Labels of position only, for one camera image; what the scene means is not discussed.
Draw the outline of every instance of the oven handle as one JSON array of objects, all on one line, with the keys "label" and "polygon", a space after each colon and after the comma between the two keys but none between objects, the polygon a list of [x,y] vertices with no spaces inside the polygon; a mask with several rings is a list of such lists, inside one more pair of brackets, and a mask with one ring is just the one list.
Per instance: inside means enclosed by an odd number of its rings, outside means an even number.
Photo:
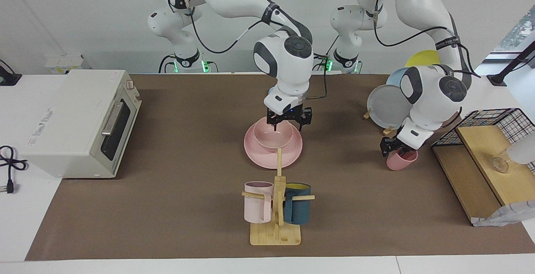
[{"label": "oven handle", "polygon": [[102,135],[110,136],[113,134],[113,130],[115,129],[115,125],[117,125],[117,120],[119,119],[119,114],[121,114],[121,110],[124,104],[125,103],[121,101],[113,106],[110,116],[107,118],[106,125],[101,131]]}]

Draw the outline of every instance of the wooden mug tree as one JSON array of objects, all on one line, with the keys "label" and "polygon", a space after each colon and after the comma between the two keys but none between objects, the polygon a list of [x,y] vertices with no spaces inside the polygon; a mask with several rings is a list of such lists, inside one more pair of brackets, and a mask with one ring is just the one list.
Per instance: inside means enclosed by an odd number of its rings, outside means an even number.
[{"label": "wooden mug tree", "polygon": [[[283,176],[283,150],[277,149],[277,175],[273,186],[273,208],[271,221],[251,223],[249,241],[254,246],[295,246],[301,243],[301,226],[284,222],[283,200],[286,190],[286,177]],[[264,195],[242,192],[242,196],[263,199]],[[294,196],[292,200],[314,200],[314,195]]]}]

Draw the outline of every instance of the black stand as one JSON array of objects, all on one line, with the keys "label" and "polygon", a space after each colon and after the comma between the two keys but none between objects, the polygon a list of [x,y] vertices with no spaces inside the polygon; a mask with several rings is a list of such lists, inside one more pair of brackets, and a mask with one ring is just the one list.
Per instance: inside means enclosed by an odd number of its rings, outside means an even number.
[{"label": "black stand", "polygon": [[494,86],[507,86],[503,80],[509,74],[514,70],[518,64],[520,64],[524,59],[526,59],[533,51],[535,50],[535,41],[531,42],[529,46],[525,50],[523,50],[521,53],[518,54],[516,59],[511,61],[509,65],[507,65],[499,74],[490,74],[487,76],[491,84]]},{"label": "black stand", "polygon": [[22,74],[10,74],[4,69],[4,67],[0,66],[0,77],[2,78],[0,86],[13,86],[19,82],[22,76]]}]

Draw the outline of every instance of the white toaster oven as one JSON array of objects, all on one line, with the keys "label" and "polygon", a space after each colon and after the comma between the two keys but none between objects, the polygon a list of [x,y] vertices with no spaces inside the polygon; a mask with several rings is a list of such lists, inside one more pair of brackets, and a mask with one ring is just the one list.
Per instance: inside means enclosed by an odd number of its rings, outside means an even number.
[{"label": "white toaster oven", "polygon": [[19,157],[54,177],[115,177],[141,105],[127,72],[72,70],[49,101]]}]

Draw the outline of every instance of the light blue plate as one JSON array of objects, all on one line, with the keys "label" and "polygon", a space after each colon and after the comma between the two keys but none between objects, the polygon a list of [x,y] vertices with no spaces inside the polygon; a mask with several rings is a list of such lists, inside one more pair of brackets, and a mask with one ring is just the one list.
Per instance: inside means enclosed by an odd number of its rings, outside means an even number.
[{"label": "light blue plate", "polygon": [[386,84],[400,87],[401,77],[403,77],[403,74],[405,74],[405,71],[407,71],[407,69],[409,69],[409,67],[403,67],[393,72],[388,77],[388,80],[386,80]]}]

